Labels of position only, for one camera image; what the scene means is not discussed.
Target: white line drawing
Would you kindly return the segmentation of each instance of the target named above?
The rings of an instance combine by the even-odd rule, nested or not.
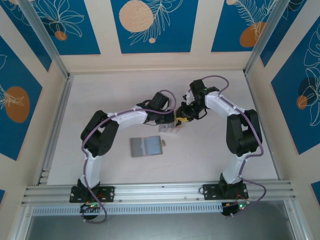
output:
[[[313,33],[308,49],[304,56],[305,74],[308,78],[308,86],[299,96],[297,106],[300,109],[310,107],[310,126],[320,124],[320,25]]]
[[[1,1],[6,3],[5,5],[15,18],[30,26],[15,2],[12,3],[9,0]],[[79,38],[82,37],[83,33],[77,24],[83,22],[85,16],[69,10],[69,0],[31,0],[31,5],[35,9],[49,35],[55,36],[60,41],[67,39],[67,33],[77,35]]]
[[[6,64],[7,56],[0,54],[0,70],[4,67]],[[10,94],[6,93],[6,91],[2,88],[0,84],[0,110],[3,109],[6,105],[10,106],[10,104],[17,104],[20,106],[23,106],[23,102],[21,102],[24,99],[24,97],[14,97]]]
[[[22,21],[25,25],[30,26],[28,20],[26,19],[25,15],[22,13],[20,7],[15,1],[10,1],[10,0],[1,0],[3,4],[10,10],[12,15]]]
[[[286,7],[286,9],[284,10],[283,14],[282,14],[282,17],[287,20],[288,19],[288,15],[289,15],[289,12],[296,12],[298,11],[301,6],[302,6],[302,3],[304,2],[305,0],[291,0],[289,3],[288,3],[288,6]]]
[[[226,3],[228,5],[235,5],[238,8],[237,10],[240,17],[246,21],[249,27],[254,29],[254,37],[255,40],[257,40],[262,31],[262,23],[270,15],[277,1],[278,0],[264,0],[260,8],[257,7],[256,0],[226,0]]]
[[[184,0],[174,6],[177,0],[130,0],[120,10],[119,18],[122,26],[131,32],[130,46],[139,41],[153,44],[166,25],[170,27],[169,14],[177,10]]]

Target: ventilation grille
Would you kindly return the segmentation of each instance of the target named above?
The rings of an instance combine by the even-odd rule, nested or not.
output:
[[[109,215],[133,214],[191,214],[191,213],[222,213],[222,204],[188,203],[188,204],[131,204],[106,206]],[[97,208],[86,215],[102,215],[103,211]],[[33,216],[77,216],[80,215],[79,206],[37,206],[33,209]]]

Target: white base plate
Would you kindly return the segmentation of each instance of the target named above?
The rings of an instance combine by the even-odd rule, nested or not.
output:
[[[84,164],[80,134],[97,110],[105,113],[121,112],[151,99],[157,91],[163,89],[175,94],[178,108],[189,84],[208,75],[222,75],[229,79],[230,87],[223,93],[224,96],[239,107],[254,108],[242,70],[75,75],[47,184],[77,183]],[[222,89],[226,83],[219,78],[209,78],[204,84],[206,87]],[[131,157],[130,138],[156,135],[165,141],[163,154]],[[263,147],[264,156],[251,158],[243,171],[244,178],[277,178],[265,139]],[[111,150],[103,157],[100,180],[102,184],[216,181],[227,166],[229,154],[226,119],[209,110],[205,118],[183,123],[177,133],[158,132],[158,126],[142,124],[119,131]]]

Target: white table surface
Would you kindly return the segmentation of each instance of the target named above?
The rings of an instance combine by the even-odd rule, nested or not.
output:
[[[189,84],[207,75],[222,75],[229,79],[230,87],[223,95],[242,108],[254,108],[241,70],[135,71],[74,76],[47,184],[77,183],[84,165],[80,135],[97,110],[122,112],[151,99],[163,89],[175,94],[178,108]],[[204,83],[206,87],[216,86],[219,89],[225,86],[225,82],[218,78],[206,79]],[[101,183],[219,180],[231,154],[226,144],[226,122],[226,119],[209,110],[205,118],[183,123],[178,133],[160,133],[158,126],[142,124],[118,131],[111,150],[103,156]],[[131,157],[130,138],[157,135],[166,143],[163,154]],[[264,138],[263,147],[264,156],[251,158],[246,164],[242,174],[244,178],[277,178]]]

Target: purple cable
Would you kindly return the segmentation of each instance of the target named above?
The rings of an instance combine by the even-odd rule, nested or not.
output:
[[[225,77],[220,76],[220,75],[210,75],[210,76],[205,76],[204,78],[202,78],[202,80],[208,79],[208,78],[220,78],[220,79],[225,80],[226,86],[219,91],[219,94],[218,94],[219,97],[221,98],[222,101],[224,101],[224,102],[225,102],[226,104],[228,104],[230,107],[234,108],[238,113],[240,113],[240,114],[244,117],[244,119],[245,119],[246,122],[248,123],[250,129],[252,130],[253,135],[254,135],[256,141],[258,142],[259,147],[260,147],[260,151],[261,151],[259,154],[250,154],[250,155],[248,155],[248,156],[246,156],[246,157],[244,158],[244,161],[243,161],[243,163],[242,163],[242,165],[241,165],[241,167],[240,167],[239,177],[240,177],[240,179],[242,179],[244,182],[247,182],[247,183],[249,183],[249,184],[254,184],[254,185],[257,185],[257,186],[263,188],[263,194],[262,194],[261,197],[259,197],[259,199],[258,199],[257,201],[255,201],[254,203],[250,204],[250,205],[249,205],[248,207],[246,207],[245,209],[243,209],[243,210],[241,210],[241,211],[233,214],[233,215],[231,216],[231,217],[233,217],[233,216],[236,216],[236,215],[244,212],[244,211],[247,210],[248,208],[250,208],[250,207],[252,207],[253,205],[255,205],[255,204],[257,204],[258,202],[260,202],[261,199],[263,199],[263,198],[265,197],[266,193],[267,193],[266,187],[263,186],[262,184],[257,183],[257,182],[254,182],[254,181],[251,181],[251,180],[244,179],[244,178],[241,176],[241,174],[242,174],[242,172],[243,172],[243,170],[244,170],[244,168],[245,168],[245,164],[246,164],[246,162],[247,162],[247,159],[252,158],[252,157],[261,157],[261,156],[264,154],[264,148],[263,148],[263,146],[262,146],[262,143],[261,143],[261,141],[260,141],[260,139],[259,139],[259,136],[258,136],[258,134],[257,134],[254,126],[252,125],[250,119],[245,115],[245,113],[242,112],[242,111],[241,111],[240,109],[238,109],[237,107],[235,107],[231,102],[229,102],[229,101],[228,101],[227,99],[225,99],[223,96],[220,96],[221,93],[229,87],[229,81],[228,81],[228,79],[226,79]]]
[[[170,110],[170,111],[167,111],[167,112],[161,112],[161,111],[155,111],[155,110],[151,110],[151,109],[130,109],[130,110],[126,110],[126,111],[123,111],[123,112],[120,112],[117,114],[117,116],[121,116],[123,114],[127,114],[127,113],[131,113],[131,112],[151,112],[151,113],[156,113],[156,114],[162,114],[162,115],[166,115],[166,114],[170,114],[172,113],[175,108],[176,108],[176,105],[177,105],[177,100],[176,100],[176,97],[175,95],[169,91],[169,90],[161,90],[159,91],[160,93],[161,92],[167,92],[169,94],[172,95],[173,97],[173,100],[174,100],[174,105],[173,105],[173,108]],[[81,150],[82,152],[84,152],[85,156],[86,156],[86,159],[85,159],[85,162],[84,162],[84,166],[83,166],[83,179],[84,179],[84,182],[85,182],[85,185],[86,185],[86,188],[89,190],[90,194],[92,195],[92,197],[96,200],[96,202],[100,205],[100,207],[102,208],[102,210],[104,211],[104,219],[101,220],[101,221],[88,221],[85,219],[85,213],[87,212],[87,209],[90,209],[90,207],[86,208],[83,213],[82,213],[82,219],[84,222],[86,223],[90,223],[90,224],[101,224],[103,222],[105,222],[107,220],[107,210],[105,208],[105,206],[102,204],[102,202],[97,198],[97,196],[94,194],[94,192],[91,190],[91,188],[89,187],[89,184],[88,184],[88,181],[87,181],[87,176],[86,176],[86,168],[87,168],[87,164],[88,164],[88,159],[89,159],[89,155],[88,153],[85,151],[85,145],[87,143],[87,141],[89,140],[89,138],[94,134],[94,132],[96,130],[98,130],[103,124],[105,124],[106,122],[108,122],[109,120],[115,118],[116,115],[112,115],[110,117],[108,117],[107,119],[103,120],[102,122],[100,122],[89,134],[88,136],[84,139],[83,143],[82,143],[82,146],[81,146]]]

